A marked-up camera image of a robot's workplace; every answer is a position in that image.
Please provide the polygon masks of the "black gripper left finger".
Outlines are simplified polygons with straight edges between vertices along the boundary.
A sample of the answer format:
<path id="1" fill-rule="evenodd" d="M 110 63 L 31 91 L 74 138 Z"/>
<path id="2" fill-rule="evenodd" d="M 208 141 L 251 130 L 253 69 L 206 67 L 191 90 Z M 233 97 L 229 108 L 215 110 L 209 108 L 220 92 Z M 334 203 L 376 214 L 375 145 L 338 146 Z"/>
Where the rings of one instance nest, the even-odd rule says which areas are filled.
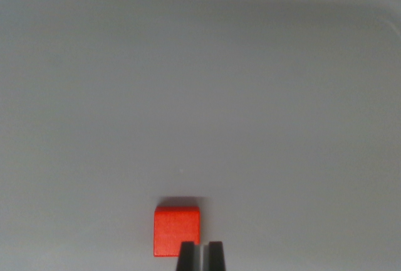
<path id="1" fill-rule="evenodd" d="M 176 264 L 176 271 L 201 271 L 201 249 L 194 242 L 182 242 Z"/>

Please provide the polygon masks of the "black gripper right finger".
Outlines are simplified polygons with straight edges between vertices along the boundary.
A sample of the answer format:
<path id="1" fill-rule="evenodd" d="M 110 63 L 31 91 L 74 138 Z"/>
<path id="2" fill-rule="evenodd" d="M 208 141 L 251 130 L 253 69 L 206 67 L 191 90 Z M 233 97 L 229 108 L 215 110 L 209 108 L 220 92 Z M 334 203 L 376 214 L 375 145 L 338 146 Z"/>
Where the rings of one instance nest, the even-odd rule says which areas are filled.
<path id="1" fill-rule="evenodd" d="M 203 271 L 226 271 L 222 242 L 209 242 L 203 249 Z"/>

